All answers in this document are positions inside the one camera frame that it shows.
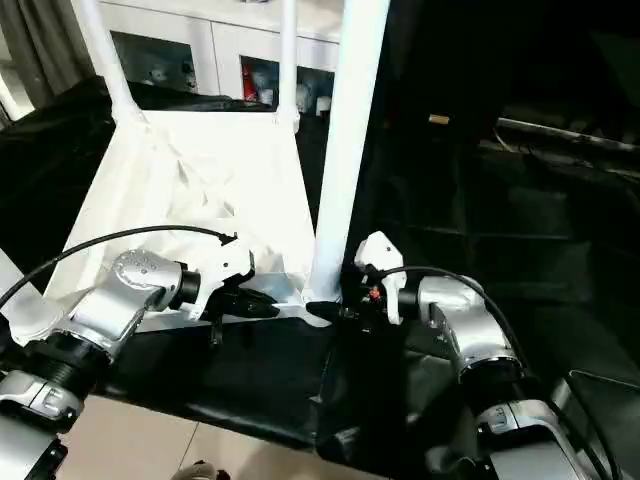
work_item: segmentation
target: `white cabinet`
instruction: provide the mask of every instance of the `white cabinet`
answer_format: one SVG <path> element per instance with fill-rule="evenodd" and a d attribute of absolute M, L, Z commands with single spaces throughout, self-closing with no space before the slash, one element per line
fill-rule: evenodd
<path fill-rule="evenodd" d="M 298 65 L 309 108 L 330 96 L 344 0 L 298 0 Z M 104 0 L 128 80 L 244 98 L 243 67 L 257 91 L 277 94 L 281 0 Z"/>
<path fill-rule="evenodd" d="M 128 80 L 220 93 L 209 21 L 110 3 L 101 11 Z"/>

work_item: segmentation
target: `black fabric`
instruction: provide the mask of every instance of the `black fabric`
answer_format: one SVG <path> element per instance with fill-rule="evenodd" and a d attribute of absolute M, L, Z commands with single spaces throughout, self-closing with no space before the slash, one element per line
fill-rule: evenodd
<path fill-rule="evenodd" d="M 132 91 L 148 109 L 261 108 Z M 94 81 L 0 134 L 4 178 L 12 179 L 0 192 L 10 227 L 0 246 L 21 268 L 60 250 L 112 132 L 104 85 Z M 350 248 L 381 229 L 406 263 L 478 279 L 550 385 L 569 369 L 640 385 L 635 185 L 580 165 L 453 148 L 436 133 L 425 128 L 425 139 L 440 140 L 425 141 L 418 154 L 396 128 L 370 135 Z M 325 142 L 326 124 L 303 118 L 298 144 L 314 216 Z M 208 334 L 135 336 L 98 392 L 395 478 L 428 478 L 424 450 L 450 438 L 462 409 L 443 345 L 424 327 L 367 335 L 298 319 L 228 325 L 218 350 L 208 348 Z M 606 405 L 608 384 L 601 388 L 589 392 Z M 630 406 L 605 424 L 620 439 L 640 425 L 630 392 L 615 392 Z M 625 469 L 637 468 L 627 440 L 614 448 Z"/>

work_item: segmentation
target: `glass cabinet door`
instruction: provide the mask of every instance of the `glass cabinet door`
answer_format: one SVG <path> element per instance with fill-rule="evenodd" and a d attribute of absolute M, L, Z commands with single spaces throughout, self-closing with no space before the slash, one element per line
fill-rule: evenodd
<path fill-rule="evenodd" d="M 278 81 L 280 65 L 277 62 L 253 57 L 240 57 L 243 98 L 272 105 L 279 103 Z M 298 67 L 296 104 L 300 113 L 321 116 L 331 108 L 334 73 L 313 68 Z"/>
<path fill-rule="evenodd" d="M 210 22 L 123 5 L 100 7 L 127 80 L 220 93 Z"/>
<path fill-rule="evenodd" d="M 111 32 L 127 80 L 185 92 L 198 91 L 191 47 L 131 33 Z"/>
<path fill-rule="evenodd" d="M 277 106 L 280 34 L 216 22 L 211 28 L 220 93 Z M 297 46 L 298 109 L 328 112 L 339 46 L 303 37 L 298 37 Z"/>

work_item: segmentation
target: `white metal frame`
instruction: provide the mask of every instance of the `white metal frame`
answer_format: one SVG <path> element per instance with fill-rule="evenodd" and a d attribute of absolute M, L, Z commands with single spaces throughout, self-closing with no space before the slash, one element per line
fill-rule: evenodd
<path fill-rule="evenodd" d="M 344 259 L 360 162 L 375 87 L 382 38 L 390 0 L 347 0 L 340 42 L 338 70 L 320 214 L 307 300 L 335 300 L 340 296 L 339 275 Z M 93 45 L 113 100 L 114 118 L 140 114 L 133 102 L 109 31 L 97 0 L 74 0 L 76 15 Z M 284 0 L 281 28 L 279 122 L 297 129 L 296 0 Z"/>

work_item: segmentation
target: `black cable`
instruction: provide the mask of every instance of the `black cable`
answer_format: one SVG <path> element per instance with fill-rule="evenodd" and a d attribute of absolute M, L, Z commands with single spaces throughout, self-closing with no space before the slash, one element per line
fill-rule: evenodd
<path fill-rule="evenodd" d="M 526 360 L 526 356 L 524 354 L 522 346 L 518 342 L 518 339 L 515 336 L 515 333 L 511 328 L 511 324 L 507 320 L 506 315 L 502 312 L 502 310 L 500 310 L 500 307 L 498 307 L 496 302 L 494 302 L 493 299 L 475 282 L 473 282 L 472 280 L 469 280 L 468 278 L 462 275 L 451 272 L 444 268 L 421 266 L 421 265 L 405 265 L 403 267 L 391 268 L 389 270 L 380 270 L 378 272 L 373 272 L 372 275 L 378 276 L 379 278 L 384 278 L 387 275 L 391 275 L 393 273 L 400 273 L 400 272 L 420 272 L 420 273 L 426 273 L 431 275 L 438 275 L 442 277 L 451 277 L 459 281 L 460 283 L 466 285 L 470 289 L 472 289 L 474 292 L 476 292 L 478 295 L 482 297 L 485 303 L 489 306 L 490 310 L 493 312 L 493 315 L 495 316 L 496 321 L 498 322 L 498 324 L 502 328 L 502 331 L 505 333 L 505 336 L 511 343 L 511 347 L 513 348 L 516 356 L 519 357 L 522 365 L 525 368 L 529 368 L 530 364 Z M 611 445 L 604 431 L 602 430 L 602 427 L 597 422 L 595 415 L 591 411 L 591 408 L 587 404 L 582 394 L 576 388 L 575 383 L 571 379 L 571 373 L 564 375 L 564 380 L 567 382 L 567 385 L 569 385 L 571 392 L 575 395 L 576 400 L 578 401 L 578 404 L 584 411 L 585 416 L 587 417 L 587 419 L 589 420 L 589 423 L 593 426 L 593 429 L 596 432 L 598 441 L 602 445 L 602 449 L 604 450 L 605 456 L 607 457 L 607 461 L 609 462 L 611 475 L 607 474 L 607 471 L 604 465 L 602 464 L 602 462 L 600 461 L 600 458 L 598 458 L 596 453 L 593 451 L 593 449 L 589 445 L 588 440 L 585 439 L 584 436 L 578 431 L 577 427 L 571 422 L 571 420 L 569 420 L 567 415 L 564 412 L 562 412 L 562 410 L 560 410 L 557 407 L 557 405 L 555 405 L 555 403 L 553 403 L 553 401 L 551 400 L 547 401 L 547 403 L 549 404 L 549 407 L 558 416 L 558 420 L 567 428 L 567 430 L 572 435 L 572 437 L 578 440 L 580 448 L 582 448 L 585 451 L 585 454 L 593 464 L 593 467 L 598 473 L 598 475 L 600 475 L 602 479 L 611 478 L 611 480 L 622 480 L 622 470 L 620 469 L 620 465 L 618 465 L 618 462 L 616 462 L 615 460 Z"/>
<path fill-rule="evenodd" d="M 551 410 L 553 410 L 553 413 L 556 414 L 560 423 L 564 425 L 565 428 L 568 430 L 569 436 L 573 440 L 573 443 L 577 444 L 578 448 L 584 450 L 584 453 L 587 455 L 587 458 L 589 458 L 589 461 L 593 465 L 593 468 L 595 469 L 598 476 L 602 480 L 606 480 L 608 478 L 612 478 L 613 480 L 616 480 L 615 477 L 613 476 L 613 473 L 609 475 L 609 473 L 607 472 L 607 469 L 604 467 L 604 464 L 600 460 L 600 457 L 598 457 L 598 455 L 593 450 L 591 445 L 589 445 L 588 439 L 585 438 L 585 436 L 582 435 L 582 433 L 580 433 L 580 431 L 573 424 L 573 422 L 569 420 L 569 417 L 567 416 L 567 414 L 560 407 L 558 407 L 553 402 L 552 399 L 547 400 L 547 405 L 549 406 L 549 408 L 551 408 Z"/>
<path fill-rule="evenodd" d="M 108 242 L 110 240 L 115 240 L 117 238 L 129 237 L 132 235 L 137 235 L 139 233 L 147 233 L 147 232 L 162 232 L 162 231 L 183 231 L 183 232 L 195 232 L 202 233 L 204 235 L 214 236 L 225 245 L 229 242 L 235 240 L 235 237 L 230 237 L 228 235 L 224 235 L 222 233 L 209 230 L 208 228 L 201 227 L 192 227 L 190 225 L 154 225 L 150 227 L 140 227 L 140 228 L 131 228 L 129 230 L 122 230 L 116 233 L 110 233 L 109 235 L 103 235 L 102 237 L 94 238 L 93 240 L 88 240 L 86 242 L 82 242 L 74 247 L 71 247 L 64 252 L 56 255 L 55 257 L 47 260 L 44 263 L 41 263 L 38 267 L 31 270 L 24 277 L 18 280 L 9 290 L 7 290 L 2 297 L 0 297 L 0 309 L 5 306 L 5 304 L 11 300 L 18 290 L 24 287 L 27 283 L 29 283 L 35 276 L 39 275 L 43 271 L 47 270 L 55 266 L 58 262 L 64 260 L 67 257 L 70 257 L 74 253 L 78 253 L 81 250 L 86 250 L 87 248 L 93 247 L 94 245 L 98 245 L 99 243 Z"/>
<path fill-rule="evenodd" d="M 595 421 L 595 415 L 591 410 L 589 403 L 582 395 L 582 392 L 580 392 L 580 390 L 576 387 L 576 384 L 571 377 L 571 372 L 564 376 L 564 381 L 567 382 L 567 385 L 569 385 L 571 393 L 576 398 L 578 405 L 580 405 L 580 408 L 582 408 L 585 416 L 587 417 L 587 419 L 589 419 L 589 423 L 593 427 L 593 430 L 596 432 L 596 437 L 598 438 L 600 445 L 602 445 L 602 450 L 604 450 L 604 454 L 607 457 L 607 461 L 609 462 L 609 468 L 611 469 L 611 479 L 622 480 L 622 469 L 620 468 L 620 465 L 618 465 L 618 462 L 616 462 L 615 460 L 613 449 L 611 448 L 609 439 L 607 438 L 607 435 L 605 434 L 600 424 Z"/>

